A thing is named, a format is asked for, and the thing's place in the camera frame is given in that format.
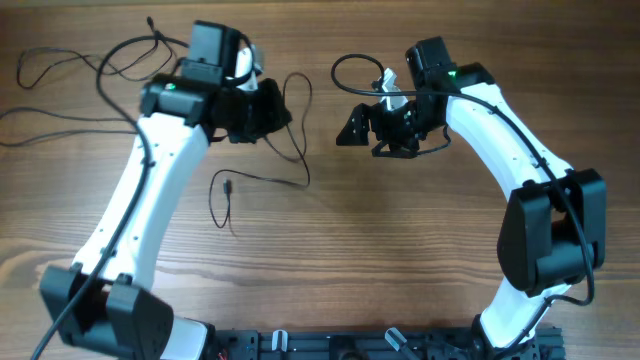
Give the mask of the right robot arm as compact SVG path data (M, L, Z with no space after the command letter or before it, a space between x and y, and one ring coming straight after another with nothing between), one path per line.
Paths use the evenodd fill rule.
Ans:
M494 77L479 63L456 64L443 39L417 42L405 59L413 89L400 90L395 73L383 68L369 91L374 103L353 109L336 142L413 159L425 154L422 142L434 130L461 136L507 201L497 241L503 278L469 327L340 336L330 341L330 356L371 359L388 345L407 359L563 358L560 330L541 320L554 304L572 302L573 285L595 285L605 260L604 179L551 152L511 110Z

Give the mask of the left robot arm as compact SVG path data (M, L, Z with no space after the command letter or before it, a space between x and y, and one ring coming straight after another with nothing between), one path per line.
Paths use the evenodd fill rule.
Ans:
M291 120L244 33L197 21L186 57L141 92L136 138L98 227L40 293L50 336L119 359L219 359L215 328L177 316L152 291L178 200L214 142L253 143Z

